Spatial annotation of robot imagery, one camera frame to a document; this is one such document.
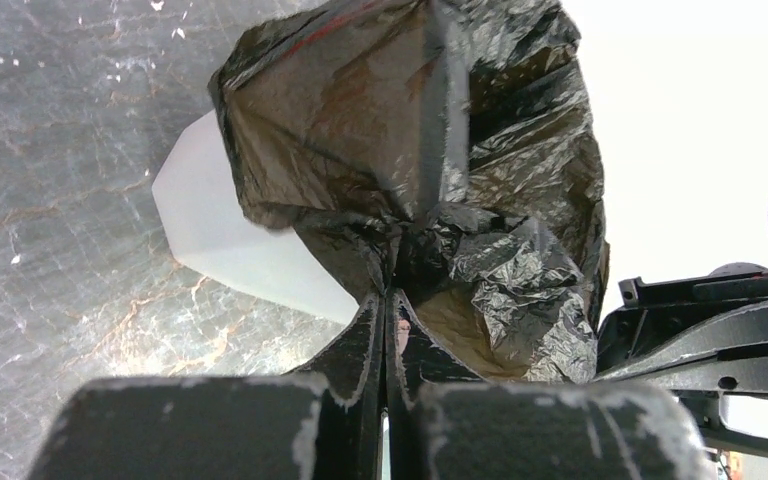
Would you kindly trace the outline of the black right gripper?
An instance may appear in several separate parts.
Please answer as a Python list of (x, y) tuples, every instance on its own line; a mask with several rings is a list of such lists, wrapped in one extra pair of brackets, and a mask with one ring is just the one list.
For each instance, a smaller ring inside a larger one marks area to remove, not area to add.
[(669, 390), (710, 448), (768, 458), (768, 270), (619, 284), (598, 332), (599, 381)]

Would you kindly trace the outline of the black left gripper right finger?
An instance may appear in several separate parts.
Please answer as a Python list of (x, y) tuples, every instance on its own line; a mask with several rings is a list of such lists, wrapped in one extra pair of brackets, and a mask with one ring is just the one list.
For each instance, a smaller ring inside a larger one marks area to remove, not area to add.
[(635, 382), (483, 380), (437, 344), (405, 294), (385, 305), (395, 479), (710, 479), (690, 414)]

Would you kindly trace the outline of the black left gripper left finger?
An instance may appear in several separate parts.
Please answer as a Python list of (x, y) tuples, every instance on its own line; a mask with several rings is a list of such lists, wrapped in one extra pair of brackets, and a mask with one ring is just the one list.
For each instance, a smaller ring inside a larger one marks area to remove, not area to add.
[(33, 479), (376, 479), (383, 307), (272, 376), (111, 377), (64, 405)]

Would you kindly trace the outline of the white plastic trash bin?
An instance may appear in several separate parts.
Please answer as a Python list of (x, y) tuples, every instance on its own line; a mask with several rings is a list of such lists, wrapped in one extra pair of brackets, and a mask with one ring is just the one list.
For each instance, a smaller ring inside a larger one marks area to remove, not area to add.
[(183, 130), (151, 190), (180, 264), (244, 294), (340, 325), (352, 320), (357, 301), (294, 230), (271, 232), (244, 217), (214, 112)]

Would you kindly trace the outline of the black plastic trash bag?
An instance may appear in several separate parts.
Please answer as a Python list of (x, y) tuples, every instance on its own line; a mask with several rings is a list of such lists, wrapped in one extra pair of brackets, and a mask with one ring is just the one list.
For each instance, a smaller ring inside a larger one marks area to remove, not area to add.
[(245, 31), (208, 88), (244, 216), (354, 298), (403, 291), (481, 376), (585, 383), (604, 171), (557, 1), (328, 1)]

